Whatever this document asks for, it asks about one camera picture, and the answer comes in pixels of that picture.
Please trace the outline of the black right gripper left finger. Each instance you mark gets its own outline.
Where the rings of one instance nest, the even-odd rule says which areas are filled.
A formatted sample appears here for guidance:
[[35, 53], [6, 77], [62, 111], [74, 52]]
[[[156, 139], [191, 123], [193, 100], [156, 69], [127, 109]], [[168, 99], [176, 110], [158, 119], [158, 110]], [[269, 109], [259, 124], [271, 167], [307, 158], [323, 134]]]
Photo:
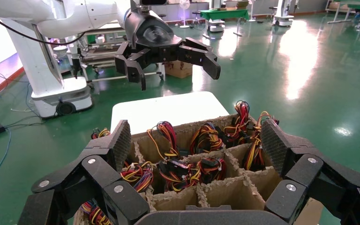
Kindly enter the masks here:
[[130, 126], [120, 120], [110, 135], [91, 140], [74, 161], [33, 184], [18, 224], [65, 225], [90, 200], [113, 223], [135, 224], [150, 207], [120, 175], [130, 150]]

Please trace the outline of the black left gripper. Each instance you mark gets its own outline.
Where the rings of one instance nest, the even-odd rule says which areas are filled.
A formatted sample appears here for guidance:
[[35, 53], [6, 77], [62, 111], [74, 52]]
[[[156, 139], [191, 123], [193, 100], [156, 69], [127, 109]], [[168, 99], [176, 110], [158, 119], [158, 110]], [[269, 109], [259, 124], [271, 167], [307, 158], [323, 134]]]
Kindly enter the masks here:
[[127, 40], [114, 56], [116, 71], [130, 83], [140, 83], [146, 90], [143, 69], [147, 62], [182, 61], [202, 67], [213, 80], [218, 80], [221, 66], [212, 47], [187, 37], [176, 36], [172, 28], [152, 10], [141, 8], [127, 13], [124, 20]]

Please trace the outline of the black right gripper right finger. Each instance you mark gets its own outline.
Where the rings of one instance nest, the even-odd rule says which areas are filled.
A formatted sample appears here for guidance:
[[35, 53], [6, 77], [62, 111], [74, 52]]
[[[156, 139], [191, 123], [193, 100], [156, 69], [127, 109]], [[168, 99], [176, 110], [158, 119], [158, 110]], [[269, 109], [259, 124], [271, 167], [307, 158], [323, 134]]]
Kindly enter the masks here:
[[309, 199], [343, 225], [360, 225], [360, 173], [324, 156], [308, 139], [285, 133], [273, 119], [261, 127], [264, 153], [281, 178], [265, 209], [292, 225]]

